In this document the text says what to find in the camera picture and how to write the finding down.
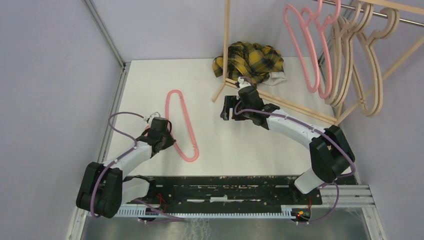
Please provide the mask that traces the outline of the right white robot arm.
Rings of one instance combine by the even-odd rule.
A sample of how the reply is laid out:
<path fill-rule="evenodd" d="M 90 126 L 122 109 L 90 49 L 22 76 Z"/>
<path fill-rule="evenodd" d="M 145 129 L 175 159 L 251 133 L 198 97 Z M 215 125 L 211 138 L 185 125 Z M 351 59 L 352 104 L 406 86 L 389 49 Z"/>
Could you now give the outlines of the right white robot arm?
<path fill-rule="evenodd" d="M 340 127 L 321 127 L 301 121 L 273 103 L 264 103 L 253 86 L 240 88 L 237 95 L 226 95 L 220 117 L 225 121 L 249 120 L 256 126 L 289 137 L 309 151 L 310 168 L 288 191 L 289 199 L 295 204 L 306 201 L 312 190 L 356 172 L 354 153 Z"/>

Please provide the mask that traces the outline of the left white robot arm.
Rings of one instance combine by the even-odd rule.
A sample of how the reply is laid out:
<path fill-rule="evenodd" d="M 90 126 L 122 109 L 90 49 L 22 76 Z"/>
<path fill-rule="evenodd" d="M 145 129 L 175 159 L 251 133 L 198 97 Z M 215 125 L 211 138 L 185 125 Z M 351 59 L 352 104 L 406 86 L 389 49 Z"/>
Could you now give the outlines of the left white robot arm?
<path fill-rule="evenodd" d="M 121 205 L 137 198 L 147 204 L 154 202 L 158 191 L 150 185 L 151 180 L 130 173 L 176 142 L 171 128 L 168 119 L 153 117 L 150 127 L 128 150 L 104 163 L 89 163 L 76 197 L 76 207 L 89 211 L 96 218 L 110 219 Z"/>

